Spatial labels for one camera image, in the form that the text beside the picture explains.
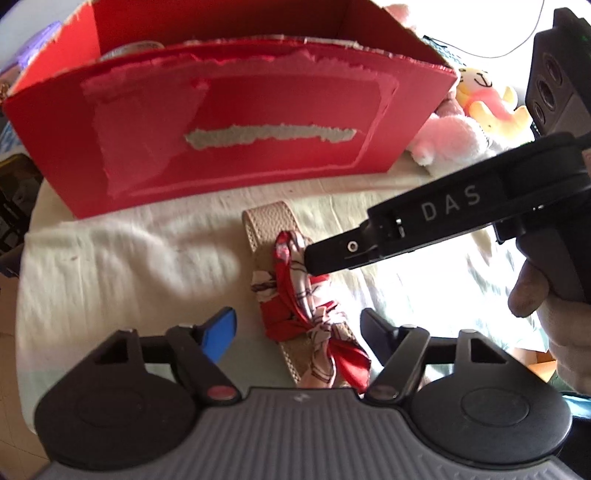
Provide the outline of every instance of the blue trigger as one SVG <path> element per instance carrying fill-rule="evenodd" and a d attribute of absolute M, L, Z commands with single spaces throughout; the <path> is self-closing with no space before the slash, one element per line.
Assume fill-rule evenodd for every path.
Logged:
<path fill-rule="evenodd" d="M 203 325 L 201 350 L 214 363 L 217 363 L 228 349 L 236 335 L 236 310 L 224 307 Z"/>

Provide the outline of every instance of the red cardboard box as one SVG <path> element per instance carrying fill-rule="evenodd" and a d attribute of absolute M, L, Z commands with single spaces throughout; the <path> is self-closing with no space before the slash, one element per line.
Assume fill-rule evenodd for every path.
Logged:
<path fill-rule="evenodd" d="M 166 48 L 99 60 L 142 40 Z M 454 79 L 370 0 L 98 0 L 66 21 L 5 111 L 83 218 L 387 171 Z"/>

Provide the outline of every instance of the white plush toy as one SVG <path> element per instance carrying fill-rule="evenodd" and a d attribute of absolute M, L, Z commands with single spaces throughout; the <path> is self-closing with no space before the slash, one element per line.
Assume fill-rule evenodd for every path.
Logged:
<path fill-rule="evenodd" d="M 432 113 L 407 147 L 431 176 L 442 177 L 496 154 L 476 120 Z"/>

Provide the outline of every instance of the white tablecloth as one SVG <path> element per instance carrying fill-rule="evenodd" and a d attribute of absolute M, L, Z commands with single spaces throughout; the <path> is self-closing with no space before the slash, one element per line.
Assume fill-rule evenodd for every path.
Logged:
<path fill-rule="evenodd" d="M 237 337 L 220 364 L 226 374 L 243 391 L 291 385 L 249 288 L 241 212 L 287 199 L 304 233 L 323 239 L 358 226 L 371 205 L 429 179 L 403 157 L 389 174 L 236 189 L 86 220 L 74 220 L 44 183 L 26 237 L 17 308 L 26 421 L 32 426 L 43 393 L 114 330 L 159 335 L 179 323 L 201 323 L 223 306 L 238 312 Z M 535 322 L 514 319 L 506 306 L 521 263 L 514 246 L 499 247 L 480 233 L 334 278 L 358 337 L 359 312 L 374 307 L 393 323 L 422 325 L 434 335 L 473 327 L 507 347 L 543 348 Z"/>

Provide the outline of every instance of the finger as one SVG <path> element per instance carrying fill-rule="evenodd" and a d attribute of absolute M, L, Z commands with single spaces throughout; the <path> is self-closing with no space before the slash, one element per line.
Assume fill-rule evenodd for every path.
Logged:
<path fill-rule="evenodd" d="M 538 309 L 538 317 L 556 345 L 591 345 L 591 305 L 565 301 L 551 293 Z"/>
<path fill-rule="evenodd" d="M 558 376 L 573 390 L 584 395 L 591 394 L 591 377 L 586 375 L 578 375 L 569 370 L 564 365 L 557 364 L 556 373 Z"/>
<path fill-rule="evenodd" d="M 550 342 L 550 353 L 571 372 L 591 377 L 591 347 L 561 346 Z"/>
<path fill-rule="evenodd" d="M 545 275 L 526 260 L 509 295 L 511 313 L 516 317 L 528 317 L 538 309 L 549 291 Z"/>

